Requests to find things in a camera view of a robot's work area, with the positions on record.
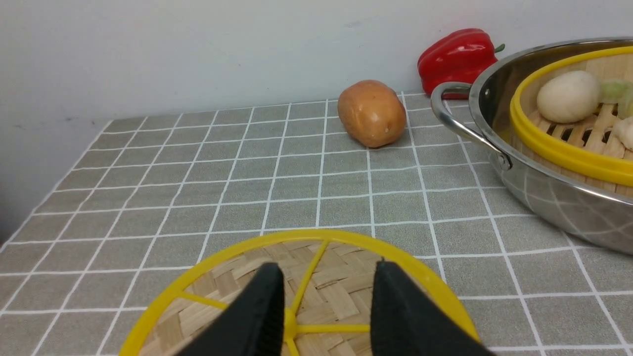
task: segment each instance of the white mushroom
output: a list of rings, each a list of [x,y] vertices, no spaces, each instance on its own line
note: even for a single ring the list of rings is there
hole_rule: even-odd
[[[624,147],[633,151],[633,117],[616,122],[611,134],[617,137]]]

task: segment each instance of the red bell pepper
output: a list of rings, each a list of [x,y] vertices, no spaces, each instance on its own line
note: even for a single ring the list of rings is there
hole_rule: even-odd
[[[490,36],[481,29],[455,31],[429,47],[418,59],[422,89],[430,96],[433,89],[444,82],[473,84],[481,72],[497,62],[494,54],[504,48],[504,44],[495,48]],[[442,98],[468,97],[444,94]]]

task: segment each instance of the bamboo steamer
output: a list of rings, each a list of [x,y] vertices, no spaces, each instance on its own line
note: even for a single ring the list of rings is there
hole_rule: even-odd
[[[411,255],[351,232],[302,230],[250,239],[188,270],[147,308],[120,355],[175,355],[222,313],[262,263],[277,262],[285,278],[282,356],[371,356],[373,273],[382,258],[398,263],[479,341],[457,297]]]
[[[633,47],[595,51],[565,58],[529,75],[510,103],[510,145],[527,157],[576,181],[633,197],[633,151],[611,135],[617,104],[600,104],[573,124],[543,118],[536,106],[540,88],[552,78],[585,70],[599,80],[633,81]]]

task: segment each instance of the pot rim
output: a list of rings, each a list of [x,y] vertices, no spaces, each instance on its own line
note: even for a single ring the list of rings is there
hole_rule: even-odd
[[[620,42],[620,41],[629,41],[633,42],[633,37],[598,37],[598,38],[588,38],[588,39],[577,39],[571,41],[561,41],[554,42],[551,44],[545,44],[542,46],[536,46],[533,48],[524,49],[523,51],[519,51],[517,53],[511,54],[507,57],[501,58],[495,64],[486,68],[475,80],[473,85],[470,88],[470,92],[468,94],[468,106],[470,109],[470,114],[473,117],[473,120],[481,133],[484,135],[486,139],[492,142],[497,148],[499,148],[503,153],[510,156],[512,160],[518,160],[524,165],[546,175],[560,181],[571,188],[579,189],[584,191],[587,194],[591,194],[600,198],[608,199],[617,203],[621,203],[624,205],[628,205],[633,207],[633,199],[628,199],[626,196],[622,196],[619,194],[611,193],[608,191],[598,191],[595,187],[592,187],[588,184],[573,180],[569,177],[566,177],[560,173],[557,173],[536,161],[531,160],[523,153],[517,151],[514,147],[510,146],[506,141],[502,140],[502,138],[497,135],[497,133],[488,125],[487,121],[484,119],[483,114],[481,113],[481,109],[479,107],[479,97],[483,95],[481,93],[482,88],[486,84],[486,82],[492,77],[494,73],[496,73],[501,67],[506,64],[514,61],[517,58],[526,56],[531,53],[535,53],[541,51],[543,49],[550,49],[555,47],[564,47],[571,44],[590,44],[590,43],[600,43],[600,42]]]

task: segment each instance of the stainless steel pot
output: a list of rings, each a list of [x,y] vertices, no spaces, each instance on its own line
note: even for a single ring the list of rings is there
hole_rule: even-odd
[[[519,83],[532,72],[569,56],[623,46],[633,46],[633,37],[584,39],[530,48],[498,61],[472,85],[439,85],[431,94],[431,108],[451,131],[489,150],[489,161],[503,184],[535,214],[590,243],[633,255],[632,199],[554,172],[512,148],[496,132],[510,127],[510,99]],[[442,101],[445,92],[468,95],[470,113],[480,132],[450,114]]]

